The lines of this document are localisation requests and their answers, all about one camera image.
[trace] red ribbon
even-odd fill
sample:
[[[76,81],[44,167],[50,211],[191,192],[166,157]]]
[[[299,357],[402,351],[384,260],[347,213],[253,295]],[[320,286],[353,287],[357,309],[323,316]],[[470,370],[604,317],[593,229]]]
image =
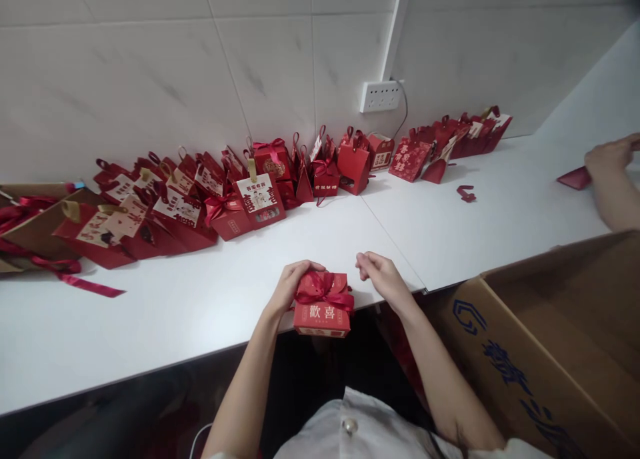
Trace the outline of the red ribbon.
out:
[[[337,294],[329,294],[331,286],[333,285],[333,273],[325,272],[324,280],[320,278],[320,274],[315,271],[307,272],[307,275],[311,278],[313,287],[319,291],[316,295],[309,295],[305,292],[296,293],[294,299],[298,304],[312,304],[313,302],[324,301],[338,309],[342,309],[347,312],[353,311],[353,296],[345,292],[338,292]]]
[[[238,211],[242,210],[242,205],[229,203],[231,201],[237,201],[238,196],[235,192],[229,192],[227,195],[223,197],[209,197],[205,200],[205,205],[207,207],[207,217],[205,217],[205,224],[207,227],[211,227],[211,221],[214,220],[218,215],[220,215],[223,209]]]
[[[260,150],[264,147],[269,148],[269,154],[271,155],[271,160],[276,164],[282,164],[282,161],[278,158],[278,153],[275,151],[276,147],[280,147],[285,145],[285,142],[282,139],[276,139],[275,141],[269,142],[254,142],[253,149]]]

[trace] white label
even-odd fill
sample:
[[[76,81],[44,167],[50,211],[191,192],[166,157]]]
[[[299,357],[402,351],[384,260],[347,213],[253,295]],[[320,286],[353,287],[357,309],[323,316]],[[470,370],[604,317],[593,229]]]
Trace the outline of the white label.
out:
[[[258,175],[256,182],[252,182],[251,179],[243,179],[236,184],[248,212],[259,211],[278,203],[269,174]]]
[[[127,209],[127,212],[112,213],[105,227],[114,234],[132,238],[147,215],[147,206],[135,195],[130,194],[120,203],[120,207]]]
[[[105,249],[108,249],[109,246],[117,246],[120,244],[122,234],[113,233],[106,228],[105,224],[108,219],[107,214],[96,212],[82,228],[76,239]]]
[[[135,182],[136,187],[140,187],[141,189],[153,189],[153,181],[164,182],[164,179],[158,177],[153,172],[147,169],[147,171],[140,175],[138,180]]]
[[[218,182],[217,179],[213,176],[209,170],[203,165],[198,169],[197,174],[195,175],[195,181],[202,185],[207,191],[211,192],[213,195],[217,195],[218,197],[222,197],[223,193],[223,185],[221,182]]]
[[[129,192],[131,192],[133,182],[123,174],[118,175],[114,182],[117,182],[118,185],[111,190],[105,191],[105,194],[120,203],[129,195]]]
[[[169,180],[167,180],[167,185],[175,187],[184,195],[189,195],[189,191],[191,191],[191,188],[193,187],[193,179],[187,177],[184,172],[177,167],[173,171],[173,177],[175,180],[170,177]]]
[[[158,199],[153,206],[153,210],[195,228],[201,208],[199,205],[185,202],[185,197],[180,193],[167,189],[167,203],[162,199]]]

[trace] white table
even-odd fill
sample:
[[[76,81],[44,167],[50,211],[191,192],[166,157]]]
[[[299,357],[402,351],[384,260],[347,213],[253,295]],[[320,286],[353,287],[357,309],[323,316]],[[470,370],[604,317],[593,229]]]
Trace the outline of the white table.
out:
[[[321,207],[231,242],[107,271],[88,280],[127,291],[104,298],[51,274],[0,280],[0,414],[218,352],[249,340],[285,264],[311,259],[346,272],[357,308],[382,301],[355,269],[357,252],[390,257],[424,288],[360,197]],[[288,313],[281,329],[291,329]]]

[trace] red gift bag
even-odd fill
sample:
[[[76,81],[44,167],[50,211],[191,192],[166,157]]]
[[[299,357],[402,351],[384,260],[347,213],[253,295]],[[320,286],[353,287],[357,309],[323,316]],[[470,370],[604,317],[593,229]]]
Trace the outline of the red gift bag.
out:
[[[151,214],[188,252],[215,245],[218,235],[205,224],[207,214],[202,202],[162,182],[155,182],[154,187],[157,200]]]
[[[559,183],[568,185],[576,190],[582,190],[591,183],[591,175],[583,165],[577,169],[567,172],[556,179]]]
[[[442,181],[442,177],[445,175],[445,170],[449,164],[449,158],[451,157],[451,152],[455,147],[455,143],[462,137],[465,137],[467,132],[469,132],[469,126],[467,124],[458,125],[457,131],[453,134],[453,137],[442,150],[440,157],[435,161],[432,161],[427,167],[427,170],[425,170],[425,173],[422,175],[423,180],[438,184]]]
[[[79,255],[105,269],[115,269],[136,262],[120,244],[120,237],[106,227],[109,216],[96,207],[73,201],[63,202],[67,218],[53,232]]]
[[[395,140],[378,133],[369,134],[368,140],[371,172],[389,167],[393,149],[395,149]]]
[[[360,194],[369,182],[371,162],[368,147],[369,141],[360,131],[348,142],[340,145],[338,155],[338,172],[342,176],[340,188],[353,195]]]
[[[414,182],[427,161],[432,144],[417,139],[415,129],[409,130],[409,137],[403,137],[393,156],[389,173],[405,181]]]
[[[234,193],[223,197],[210,197],[205,200],[207,206],[207,227],[212,227],[225,241],[253,230],[249,217],[242,207],[242,201]]]
[[[344,338],[351,330],[349,313],[354,301],[347,274],[308,271],[293,298],[293,327],[298,334]]]
[[[241,197],[253,229],[261,229],[287,217],[273,174],[239,180],[233,184],[233,189]]]
[[[291,180],[289,152],[282,139],[253,144],[253,158],[258,173],[272,173],[277,181]]]
[[[249,177],[247,168],[240,162],[238,156],[233,153],[229,146],[222,151],[222,164],[227,171],[228,182],[233,183]]]

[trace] person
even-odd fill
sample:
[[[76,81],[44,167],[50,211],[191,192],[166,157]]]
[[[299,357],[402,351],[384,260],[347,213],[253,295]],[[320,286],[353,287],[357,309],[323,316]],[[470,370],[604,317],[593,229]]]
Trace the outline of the person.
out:
[[[595,206],[612,232],[640,230],[640,191],[625,169],[640,150],[640,133],[598,145],[585,156],[593,181]]]
[[[324,404],[303,423],[296,435],[285,439],[286,442],[276,450],[276,459],[462,458],[461,449],[468,451],[469,457],[485,459],[548,457],[521,440],[505,441],[391,260],[367,252],[357,254],[356,267],[361,280],[371,280],[401,320],[419,369],[435,433],[410,423],[384,402],[345,387],[341,399]],[[261,433],[270,429],[264,434],[272,437],[273,431],[283,426],[271,419],[263,424],[267,393],[271,389],[269,377],[278,325],[289,310],[300,278],[309,268],[325,270],[308,260],[284,267],[218,409],[201,455],[203,459],[255,458],[259,450],[263,457],[271,457],[261,450]],[[351,333],[340,340],[342,344],[357,335],[357,327],[355,321],[352,322]],[[369,343],[369,337],[364,339],[371,348],[380,348],[375,342]],[[379,351],[375,350],[373,354],[379,354]],[[404,391],[394,390],[393,385],[387,385],[385,390],[387,394],[406,395]],[[290,396],[294,395],[294,391],[288,392]],[[304,398],[295,398],[298,409],[303,403]]]

